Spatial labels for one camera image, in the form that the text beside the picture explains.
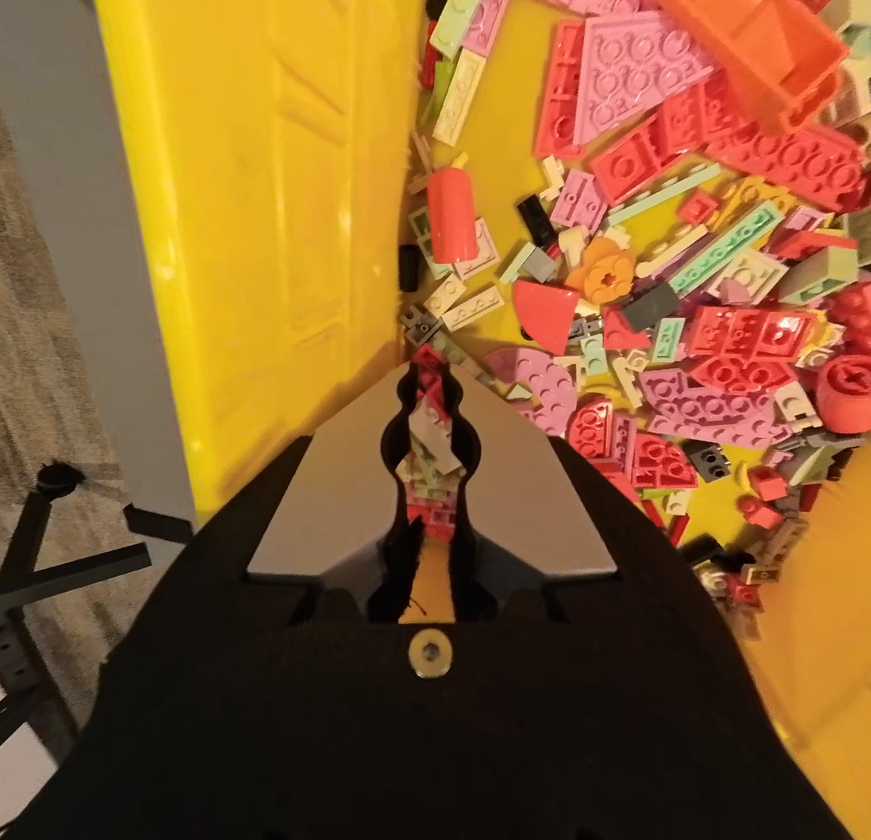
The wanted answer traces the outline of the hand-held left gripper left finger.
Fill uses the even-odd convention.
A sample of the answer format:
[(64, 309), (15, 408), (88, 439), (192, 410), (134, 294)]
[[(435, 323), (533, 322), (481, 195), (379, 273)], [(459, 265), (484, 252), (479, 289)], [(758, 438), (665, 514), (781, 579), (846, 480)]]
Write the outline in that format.
[(408, 523), (396, 470), (417, 404), (410, 363), (320, 426), (248, 564), (253, 581), (381, 585), (387, 540)]

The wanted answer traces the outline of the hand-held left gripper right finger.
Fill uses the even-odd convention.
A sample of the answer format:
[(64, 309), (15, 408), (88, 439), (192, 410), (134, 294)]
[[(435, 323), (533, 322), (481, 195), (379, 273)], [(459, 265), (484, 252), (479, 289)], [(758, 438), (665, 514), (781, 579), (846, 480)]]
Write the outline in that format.
[(451, 450), (464, 475), (452, 588), (515, 592), (617, 572), (550, 439), (467, 372), (442, 373)]

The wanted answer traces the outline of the pile of toy bricks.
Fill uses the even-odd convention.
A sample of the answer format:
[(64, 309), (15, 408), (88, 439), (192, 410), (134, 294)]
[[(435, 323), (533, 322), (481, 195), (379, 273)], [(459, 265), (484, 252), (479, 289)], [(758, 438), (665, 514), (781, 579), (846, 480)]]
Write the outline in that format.
[[(424, 0), (421, 121), (458, 144), (509, 0)], [(469, 151), (422, 130), (400, 288), (419, 365), (408, 520), (454, 538), (464, 469), (442, 367), (464, 370), (585, 458), (673, 546), (728, 616), (780, 580), (821, 482), (869, 428), (869, 257), (833, 225), (869, 212), (869, 0), (800, 0), (846, 44), (816, 122), (772, 135), (663, 8), (561, 20), (507, 257), (475, 208)]]

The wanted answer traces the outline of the yellow plastic bin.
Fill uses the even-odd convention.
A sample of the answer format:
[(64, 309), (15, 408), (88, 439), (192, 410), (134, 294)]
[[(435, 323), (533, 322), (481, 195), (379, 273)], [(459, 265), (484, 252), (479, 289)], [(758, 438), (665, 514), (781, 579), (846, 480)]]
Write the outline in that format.
[[(198, 525), (401, 362), (393, 251), (413, 128), (469, 151), (507, 257), (561, 20), (659, 0), (509, 0), (458, 144), (430, 138), (424, 0), (96, 0)], [(869, 838), (869, 442), (735, 631), (775, 726)]]

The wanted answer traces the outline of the black tripod stand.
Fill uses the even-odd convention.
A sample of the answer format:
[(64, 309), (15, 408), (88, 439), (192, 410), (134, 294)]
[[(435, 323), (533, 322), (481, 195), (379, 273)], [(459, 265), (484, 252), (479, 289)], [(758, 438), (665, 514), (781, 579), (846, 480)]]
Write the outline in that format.
[(48, 667), (46, 652), (34, 640), (26, 607), (156, 566), (158, 544), (174, 558), (194, 535), (183, 519), (128, 504), (123, 508), (125, 523), (134, 527), (140, 541), (38, 569), (54, 504), (87, 482), (87, 475), (74, 464), (41, 463), (2, 555), (1, 666), (2, 683), (8, 685), (2, 700), (10, 701), (2, 706), (3, 728), (26, 722), (58, 726), (42, 735), (72, 738), (82, 726)]

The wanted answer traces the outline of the orange brick separator tool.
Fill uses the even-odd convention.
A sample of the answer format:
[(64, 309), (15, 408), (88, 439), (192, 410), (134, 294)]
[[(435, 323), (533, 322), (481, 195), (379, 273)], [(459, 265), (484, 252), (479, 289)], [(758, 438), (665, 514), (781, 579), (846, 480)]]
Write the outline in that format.
[(772, 135), (817, 121), (839, 94), (842, 39), (800, 0), (654, 0), (720, 64), (746, 117)]

